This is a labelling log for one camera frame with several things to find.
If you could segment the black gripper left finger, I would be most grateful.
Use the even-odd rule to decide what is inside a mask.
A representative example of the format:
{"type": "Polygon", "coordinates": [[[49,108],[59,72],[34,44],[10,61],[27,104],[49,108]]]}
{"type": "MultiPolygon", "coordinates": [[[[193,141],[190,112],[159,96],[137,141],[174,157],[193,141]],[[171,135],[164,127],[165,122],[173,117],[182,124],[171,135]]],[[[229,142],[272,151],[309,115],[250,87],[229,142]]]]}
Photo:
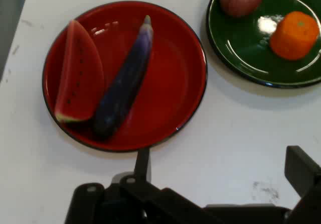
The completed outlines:
{"type": "Polygon", "coordinates": [[[73,193],[65,223],[220,223],[203,208],[169,188],[147,180],[150,150],[138,151],[133,172],[105,188],[79,185],[73,193]]]}

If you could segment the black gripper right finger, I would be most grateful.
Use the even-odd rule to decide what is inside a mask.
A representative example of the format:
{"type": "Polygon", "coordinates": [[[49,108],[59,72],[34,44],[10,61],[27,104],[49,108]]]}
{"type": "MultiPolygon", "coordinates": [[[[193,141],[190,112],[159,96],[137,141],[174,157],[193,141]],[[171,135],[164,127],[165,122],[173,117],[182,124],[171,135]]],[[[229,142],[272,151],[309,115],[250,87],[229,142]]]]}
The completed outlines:
{"type": "Polygon", "coordinates": [[[288,146],[284,174],[300,197],[285,223],[320,223],[320,166],[301,147],[288,146]]]}

